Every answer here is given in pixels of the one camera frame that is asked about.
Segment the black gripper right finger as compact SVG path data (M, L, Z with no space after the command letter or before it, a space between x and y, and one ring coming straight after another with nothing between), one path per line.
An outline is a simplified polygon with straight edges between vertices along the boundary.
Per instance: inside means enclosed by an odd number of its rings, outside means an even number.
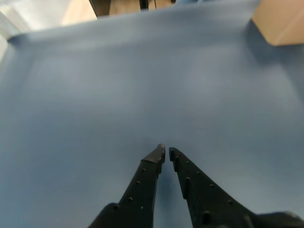
M257 226L256 215L228 195L185 154L174 147L169 152L194 228Z

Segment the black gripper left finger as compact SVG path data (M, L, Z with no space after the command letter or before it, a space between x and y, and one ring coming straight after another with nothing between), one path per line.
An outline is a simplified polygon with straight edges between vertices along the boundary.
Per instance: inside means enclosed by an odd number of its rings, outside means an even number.
M91 228L152 228L157 180L165 161L165 145L144 157L118 203L103 208Z

